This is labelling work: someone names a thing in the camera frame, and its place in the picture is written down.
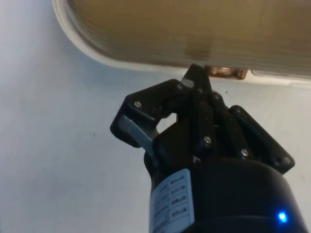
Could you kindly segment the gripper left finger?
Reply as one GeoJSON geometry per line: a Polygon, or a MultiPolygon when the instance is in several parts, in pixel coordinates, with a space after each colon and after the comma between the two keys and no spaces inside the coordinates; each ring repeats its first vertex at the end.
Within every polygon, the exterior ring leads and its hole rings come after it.
{"type": "Polygon", "coordinates": [[[172,113],[185,126],[190,147],[198,152],[214,149],[213,110],[208,103],[212,88],[207,67],[192,64],[182,80],[171,79],[125,97],[110,131],[119,140],[155,155],[156,127],[172,113]]]}

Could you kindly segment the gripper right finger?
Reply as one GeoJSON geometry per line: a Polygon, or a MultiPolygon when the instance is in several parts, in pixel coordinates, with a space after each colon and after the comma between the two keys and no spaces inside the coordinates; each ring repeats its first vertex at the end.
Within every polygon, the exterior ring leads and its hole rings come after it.
{"type": "Polygon", "coordinates": [[[228,107],[212,90],[210,68],[199,69],[199,138],[202,166],[247,162],[271,167],[281,174],[294,158],[241,106],[228,107]]]}

